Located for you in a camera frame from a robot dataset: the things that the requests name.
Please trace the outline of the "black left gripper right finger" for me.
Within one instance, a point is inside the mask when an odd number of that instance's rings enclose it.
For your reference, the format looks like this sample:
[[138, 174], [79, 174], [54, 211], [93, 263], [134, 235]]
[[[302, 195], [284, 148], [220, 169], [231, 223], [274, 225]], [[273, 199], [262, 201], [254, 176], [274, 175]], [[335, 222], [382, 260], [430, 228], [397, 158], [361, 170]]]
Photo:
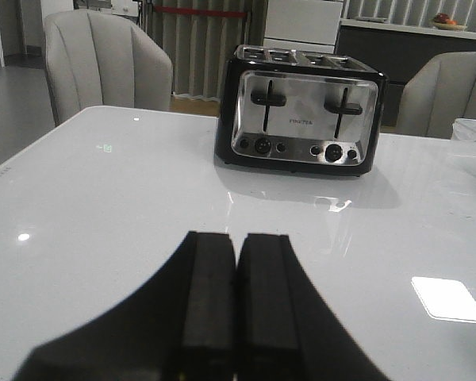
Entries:
[[385, 380], [300, 265], [286, 235], [250, 234], [236, 274], [240, 380]]

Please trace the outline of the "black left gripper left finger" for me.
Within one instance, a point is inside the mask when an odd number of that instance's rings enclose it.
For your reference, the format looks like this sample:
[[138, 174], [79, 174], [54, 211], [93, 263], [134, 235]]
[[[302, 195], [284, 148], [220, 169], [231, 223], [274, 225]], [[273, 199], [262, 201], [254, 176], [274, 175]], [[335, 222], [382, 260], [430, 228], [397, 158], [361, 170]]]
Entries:
[[189, 232], [113, 309], [33, 349], [16, 380], [231, 380], [235, 254]]

